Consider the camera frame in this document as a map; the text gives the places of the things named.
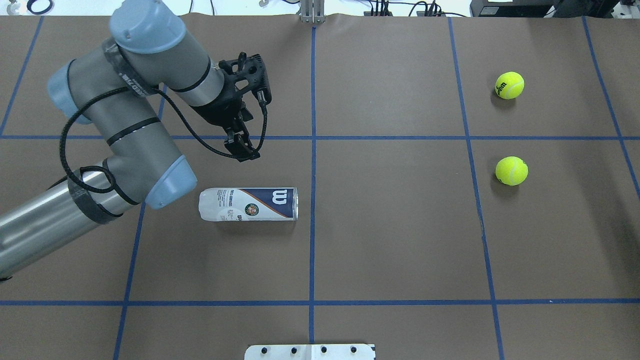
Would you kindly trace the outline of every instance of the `grid line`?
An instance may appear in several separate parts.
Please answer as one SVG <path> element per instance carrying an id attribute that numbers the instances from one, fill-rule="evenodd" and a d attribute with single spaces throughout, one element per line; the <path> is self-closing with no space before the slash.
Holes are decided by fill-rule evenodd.
<path id="1" fill-rule="evenodd" d="M 145 217 L 145 202 L 140 206 L 140 215 L 138 217 L 138 226 L 136 228 L 136 237 L 133 242 L 133 250 L 131 252 L 131 262 L 129 264 L 129 274 L 127 275 L 127 287 L 122 301 L 122 311 L 120 313 L 120 325 L 118 326 L 118 335 L 116 336 L 116 345 L 113 349 L 113 360 L 120 357 L 120 344 L 122 343 L 122 334 L 124 333 L 124 325 L 127 320 L 127 310 L 129 308 L 129 295 L 131 294 L 131 283 L 133 282 L 133 273 L 136 268 L 136 258 L 138 257 L 138 245 L 140 244 L 140 235 L 142 233 L 142 220 Z"/>
<path id="2" fill-rule="evenodd" d="M 625 146 L 625 140 L 622 137 L 622 131 L 620 131 L 620 125 L 618 124 L 618 119 L 616 118 L 616 112 L 613 110 L 613 105 L 611 104 L 611 98 L 609 97 L 609 92 L 607 91 L 607 87 L 604 84 L 604 79 L 602 78 L 602 73 L 600 72 L 600 66 L 598 65 L 596 52 L 593 49 L 593 43 L 591 42 L 591 33 L 589 32 L 589 25 L 587 24 L 587 18 L 585 16 L 582 16 L 582 25 L 584 26 L 584 34 L 587 36 L 587 43 L 589 44 L 589 51 L 591 53 L 591 60 L 593 61 L 593 66 L 596 70 L 596 75 L 598 76 L 600 87 L 602 88 L 602 93 L 604 94 L 604 98 L 607 101 L 609 114 L 611 114 L 611 120 L 613 121 L 613 126 L 616 128 L 616 133 L 618 134 L 618 140 L 620 141 L 620 147 L 622 148 L 622 153 L 625 156 L 625 161 L 627 162 L 629 174 L 631 174 L 631 180 L 633 180 L 634 186 L 636 188 L 636 195 L 638 196 L 638 199 L 640 199 L 640 186 L 638 186 L 636 173 L 634 172 L 634 167 L 631 164 L 631 159 L 629 158 L 629 153 L 627 152 L 627 146 Z"/>
<path id="3" fill-rule="evenodd" d="M 204 140 L 226 140 L 223 135 L 200 135 Z M 195 140 L 191 135 L 172 135 L 174 140 Z M 250 136 L 251 140 L 260 140 L 260 136 Z M 267 135 L 265 140 L 466 140 L 465 135 Z M 542 136 L 542 135 L 470 135 L 471 140 L 566 140 L 566 141 L 638 141 L 640 136 Z M 7 140 L 59 140 L 60 135 L 0 135 Z M 68 135 L 67 140 L 103 140 L 100 135 Z"/>
<path id="4" fill-rule="evenodd" d="M 498 317 L 498 305 L 495 301 L 495 289 L 493 288 L 493 274 L 491 271 L 491 260 L 489 258 L 489 246 L 486 242 L 486 231 L 484 230 L 484 217 L 482 213 L 482 204 L 480 203 L 480 191 L 478 189 L 477 177 L 476 177 L 476 165 L 474 163 L 473 149 L 471 148 L 471 136 L 469 133 L 469 124 L 467 122 L 467 109 L 465 107 L 465 97 L 462 92 L 462 80 L 460 78 L 460 67 L 458 65 L 458 54 L 456 52 L 456 37 L 453 33 L 453 23 L 451 18 L 448 17 L 449 23 L 449 36 L 451 38 L 451 51 L 453 53 L 453 65 L 456 70 L 456 80 L 458 83 L 458 97 L 460 98 L 460 110 L 462 112 L 462 123 L 465 127 L 465 137 L 467 141 L 467 152 L 469 156 L 469 166 L 471 168 L 471 180 L 474 184 L 474 193 L 476 196 L 476 208 L 478 213 L 478 219 L 480 220 L 480 228 L 483 243 L 484 252 L 484 265 L 486 267 L 486 277 L 489 285 L 489 294 L 491 296 L 491 308 L 493 311 L 493 325 L 495 327 L 495 338 L 498 347 L 498 356 L 500 360 L 504 360 L 504 349 L 502 347 L 502 333 L 500 331 L 500 318 Z"/>
<path id="5" fill-rule="evenodd" d="M 311 27 L 311 212 L 309 234 L 309 343 L 316 340 L 314 301 L 316 299 L 316 27 Z"/>
<path id="6" fill-rule="evenodd" d="M 22 68 L 20 69 L 18 80 L 16 80 L 15 86 L 13 87 L 13 92 L 11 93 L 11 97 L 9 98 L 9 104 L 6 106 L 6 111 L 4 112 L 2 124 L 0 124 L 0 135 L 2 135 L 2 133 L 4 132 L 4 127 L 6 126 L 6 123 L 9 120 L 11 107 L 13 106 L 13 102 L 15 100 L 16 95 L 18 95 L 18 89 L 20 88 L 22 77 L 24 76 L 24 73 L 27 70 L 27 64 L 29 63 L 29 59 L 31 59 L 31 53 L 33 52 L 33 48 L 36 45 L 36 41 L 38 40 L 38 35 L 40 34 L 40 28 L 42 28 L 43 22 L 44 22 L 44 16 L 41 16 L 40 20 L 38 21 L 38 26 L 36 27 L 36 31 L 33 33 L 33 38 L 31 39 L 31 45 L 29 45 L 29 50 L 27 51 L 27 55 L 24 57 L 24 63 L 22 63 Z"/>
<path id="7" fill-rule="evenodd" d="M 640 304 L 640 298 L 496 299 L 497 305 Z M 0 300 L 1 306 L 115 306 L 124 301 Z M 127 307 L 259 307 L 309 306 L 308 300 L 133 300 Z M 487 306 L 491 299 L 470 300 L 314 300 L 314 306 Z"/>

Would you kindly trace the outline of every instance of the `light blue joint cap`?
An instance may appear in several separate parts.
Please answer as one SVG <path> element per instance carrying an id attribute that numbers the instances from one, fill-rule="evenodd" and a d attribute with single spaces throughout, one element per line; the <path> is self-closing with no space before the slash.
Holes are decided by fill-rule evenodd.
<path id="1" fill-rule="evenodd" d="M 70 64 L 71 61 L 61 67 L 47 82 L 47 92 L 51 102 L 65 114 L 67 119 L 78 111 L 74 98 L 71 97 L 71 90 L 69 90 L 69 82 L 67 81 L 67 72 Z M 80 115 L 76 122 L 84 125 L 91 124 L 91 120 L 84 117 L 84 115 Z"/>
<path id="2" fill-rule="evenodd" d="M 151 188 L 145 202 L 158 210 L 181 198 L 196 188 L 198 179 L 182 155 L 167 169 L 160 180 Z"/>
<path id="3" fill-rule="evenodd" d="M 125 0 L 109 21 L 118 45 L 137 54 L 155 54 L 176 46 L 187 33 L 182 19 L 161 0 Z"/>

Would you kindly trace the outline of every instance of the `cable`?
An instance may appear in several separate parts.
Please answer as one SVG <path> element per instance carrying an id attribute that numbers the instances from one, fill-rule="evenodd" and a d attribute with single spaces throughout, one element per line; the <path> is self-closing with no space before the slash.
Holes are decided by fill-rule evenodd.
<path id="1" fill-rule="evenodd" d="M 122 88 L 117 88 L 117 89 L 114 89 L 114 90 L 110 90 L 110 91 L 107 91 L 107 92 L 105 92 L 103 94 L 100 94 L 100 95 L 94 97 L 93 99 L 89 100 L 85 105 L 83 105 L 81 108 L 79 108 L 78 111 L 76 111 L 76 113 L 73 114 L 67 120 L 67 123 L 65 124 L 64 128 L 62 129 L 62 134 L 60 134 L 60 148 L 59 148 L 59 150 L 60 150 L 60 163 L 62 164 L 62 169 L 65 171 L 66 176 L 63 177 L 62 179 L 60 179 L 59 181 L 57 181 L 50 188 L 62 183 L 66 179 L 70 179 L 76 185 L 80 186 L 82 189 L 85 189 L 86 191 L 89 191 L 89 192 L 108 193 L 108 192 L 111 192 L 111 191 L 114 190 L 114 188 L 116 186 L 116 179 L 115 179 L 115 176 L 113 175 L 113 173 L 111 171 L 109 171 L 109 169 L 107 169 L 107 168 L 104 168 L 104 167 L 101 167 L 101 166 L 97 166 L 97 165 L 92 165 L 92 166 L 88 166 L 88 167 L 79 168 L 80 177 L 82 177 L 82 174 L 84 172 L 86 172 L 86 171 L 102 172 L 106 176 L 107 180 L 109 181 L 109 186 L 107 188 L 104 188 L 104 189 L 96 188 L 96 187 L 93 187 L 91 185 L 86 184 L 84 181 L 82 181 L 82 179 L 78 178 L 73 173 L 73 171 L 71 171 L 71 167 L 69 166 L 68 161 L 67 161 L 67 137 L 68 137 L 68 134 L 69 134 L 69 130 L 71 129 L 71 126 L 76 122 L 76 120 L 80 117 L 80 115 L 82 115 L 89 107 L 91 107 L 91 105 L 95 104 L 96 102 L 98 102 L 100 100 L 106 99 L 106 98 L 108 98 L 110 96 L 113 96 L 113 95 L 116 95 L 116 94 L 120 94 L 122 92 L 126 92 L 126 91 L 128 91 L 128 89 L 129 89 L 128 87 L 123 86 Z M 225 152 L 221 152 L 221 151 L 216 150 L 213 147 L 209 146 L 209 144 L 204 142 L 204 140 L 202 140 L 202 138 L 200 138 L 198 136 L 198 134 L 196 134 L 196 132 L 189 125 L 189 122 L 184 117 L 184 115 L 182 114 L 180 109 L 178 109 L 178 106 L 175 104 L 175 102 L 173 100 L 171 100 L 169 95 L 167 95 L 166 93 L 164 93 L 162 90 L 160 90 L 158 88 L 154 88 L 154 91 L 157 94 L 160 94 L 160 96 L 164 97 L 164 99 L 169 103 L 169 105 L 171 105 L 173 110 L 176 112 L 178 117 L 180 117 L 180 120 L 185 125 L 187 130 L 191 133 L 191 135 L 193 135 L 193 137 L 196 140 L 198 140 L 198 142 L 200 142 L 205 148 L 207 148 L 211 152 L 214 152 L 214 153 L 216 153 L 218 155 L 221 155 L 221 156 L 224 156 L 226 158 L 242 160 L 242 159 L 250 158 L 251 155 L 255 154 L 256 152 L 259 152 L 260 149 L 262 148 L 262 144 L 264 143 L 264 138 L 265 138 L 266 133 L 267 133 L 267 106 L 266 106 L 265 102 L 260 102 L 260 109 L 262 110 L 262 116 L 264 118 L 264 121 L 262 123 L 262 133 L 260 134 L 260 142 L 258 143 L 258 146 L 255 148 L 255 150 L 253 150 L 253 152 L 249 156 L 241 156 L 241 155 L 227 154 Z"/>
<path id="2" fill-rule="evenodd" d="M 84 183 L 84 181 L 80 180 L 73 173 L 73 171 L 71 171 L 71 168 L 69 167 L 69 163 L 67 162 L 67 135 L 69 134 L 71 125 L 73 125 L 76 122 L 76 120 L 80 117 L 80 115 L 82 115 L 82 113 L 84 113 L 91 105 L 95 104 L 100 100 L 106 99 L 109 96 L 128 91 L 128 89 L 129 88 L 127 88 L 126 86 L 123 86 L 122 88 L 117 88 L 111 91 L 107 91 L 89 100 L 82 108 L 79 108 L 78 111 L 76 111 L 76 113 L 69 118 L 69 120 L 65 124 L 65 127 L 62 129 L 62 134 L 60 134 L 60 163 L 62 164 L 62 169 L 65 171 L 65 174 L 67 175 L 67 177 L 71 179 L 71 181 L 73 181 L 76 185 L 80 186 L 86 191 L 94 192 L 94 193 L 108 193 L 115 188 L 116 179 L 111 173 L 111 171 L 109 171 L 109 169 L 106 169 L 104 167 L 99 167 L 97 165 L 90 166 L 90 167 L 81 167 L 80 177 L 82 177 L 82 173 L 85 170 L 98 171 L 98 172 L 104 173 L 104 175 L 107 177 L 107 180 L 109 181 L 109 187 L 105 189 L 100 189 L 100 188 L 95 188 L 91 185 L 87 185 L 86 183 Z"/>
<path id="3" fill-rule="evenodd" d="M 187 121 L 187 119 L 185 119 L 184 115 L 182 114 L 180 109 L 178 109 L 178 106 L 175 104 L 175 102 L 173 102 L 173 100 L 171 100 L 171 98 L 169 98 L 169 95 L 167 95 L 166 93 L 164 93 L 160 89 L 154 89 L 154 91 L 157 94 L 160 94 L 160 96 L 164 97 L 164 99 L 169 103 L 169 105 L 171 105 L 171 107 L 173 108 L 175 113 L 178 114 L 178 117 L 180 117 L 180 120 L 182 121 L 184 126 L 187 128 L 187 130 L 191 133 L 191 135 L 196 140 L 198 140 L 198 142 L 201 143 L 202 146 L 207 148 L 207 150 L 209 150 L 209 151 L 211 151 L 211 152 L 213 152 L 215 154 L 218 154 L 220 156 L 224 156 L 226 158 L 231 158 L 231 159 L 237 159 L 237 160 L 248 159 L 250 157 L 250 156 L 240 156 L 240 155 L 227 154 L 226 152 L 221 152 L 221 151 L 216 150 L 213 147 L 211 147 L 208 143 L 206 143 L 204 140 L 202 140 L 202 138 L 200 138 L 198 136 L 198 134 L 196 134 L 196 132 L 193 130 L 193 128 L 191 128 L 191 126 L 189 125 L 189 122 Z M 262 109 L 262 116 L 264 117 L 264 121 L 262 123 L 262 134 L 260 135 L 260 143 L 258 144 L 258 147 L 256 147 L 253 152 L 257 152 L 262 148 L 262 143 L 264 143 L 264 137 L 266 136 L 266 133 L 267 133 L 267 108 L 266 108 L 265 104 L 260 104 L 260 108 Z"/>
<path id="4" fill-rule="evenodd" d="M 420 4 L 424 4 L 424 13 L 427 13 L 427 10 L 428 10 L 428 7 L 429 7 L 427 2 L 426 1 L 418 1 L 417 3 L 413 4 L 413 7 L 411 8 L 411 11 L 409 11 L 409 15 L 408 16 L 411 16 L 411 14 L 413 14 L 413 9 L 415 9 L 415 7 L 420 5 Z"/>

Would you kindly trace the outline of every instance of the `can label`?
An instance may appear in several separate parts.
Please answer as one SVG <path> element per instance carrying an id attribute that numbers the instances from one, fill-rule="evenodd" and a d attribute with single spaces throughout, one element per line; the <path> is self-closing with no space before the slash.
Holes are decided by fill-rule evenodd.
<path id="1" fill-rule="evenodd" d="M 207 221 L 283 221 L 298 218 L 296 188 L 211 188 L 200 193 Z"/>

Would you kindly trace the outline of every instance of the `yellow tennis ball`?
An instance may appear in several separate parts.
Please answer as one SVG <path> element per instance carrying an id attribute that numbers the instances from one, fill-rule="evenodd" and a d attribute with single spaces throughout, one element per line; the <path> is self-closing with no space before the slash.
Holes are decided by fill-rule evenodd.
<path id="1" fill-rule="evenodd" d="M 522 94 L 524 79 L 517 72 L 509 71 L 498 77 L 495 93 L 503 99 L 514 99 Z"/>
<path id="2" fill-rule="evenodd" d="M 503 184 L 519 185 L 527 175 L 529 175 L 527 163 L 516 156 L 508 156 L 498 161 L 498 165 L 495 166 L 495 177 Z"/>

